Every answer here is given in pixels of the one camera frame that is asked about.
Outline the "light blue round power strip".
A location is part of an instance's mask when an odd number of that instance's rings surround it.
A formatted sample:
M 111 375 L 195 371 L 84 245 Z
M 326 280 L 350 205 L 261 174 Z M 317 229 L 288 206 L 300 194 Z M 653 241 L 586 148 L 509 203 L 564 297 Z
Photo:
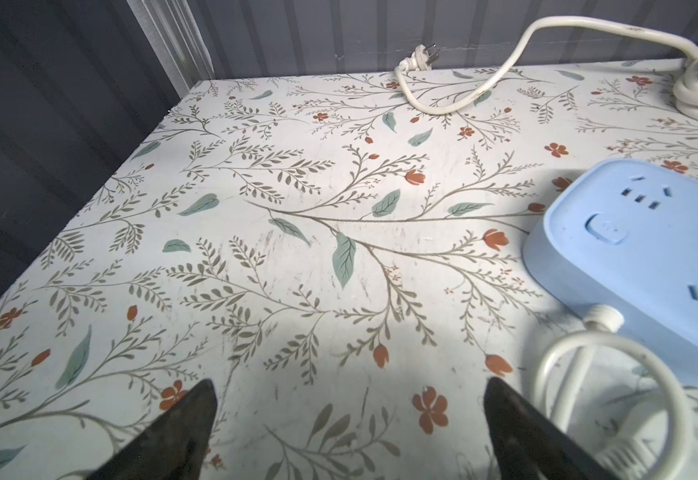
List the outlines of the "light blue round power strip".
M 698 388 L 698 181 L 647 162 L 601 162 L 525 241 L 528 273 L 572 312 L 603 304 L 619 332 Z

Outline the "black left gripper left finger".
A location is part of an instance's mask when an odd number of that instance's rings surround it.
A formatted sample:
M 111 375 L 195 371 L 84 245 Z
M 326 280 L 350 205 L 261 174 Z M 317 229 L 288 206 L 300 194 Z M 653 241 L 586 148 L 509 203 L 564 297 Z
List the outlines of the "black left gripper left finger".
M 199 478 L 216 411 L 214 384 L 204 379 L 87 478 Z

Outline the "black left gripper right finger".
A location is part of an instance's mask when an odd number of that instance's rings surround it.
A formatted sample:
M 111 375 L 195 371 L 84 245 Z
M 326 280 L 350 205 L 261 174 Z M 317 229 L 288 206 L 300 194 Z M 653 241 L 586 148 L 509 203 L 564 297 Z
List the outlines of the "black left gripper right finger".
M 487 382 L 485 418 L 502 479 L 613 479 L 500 378 Z

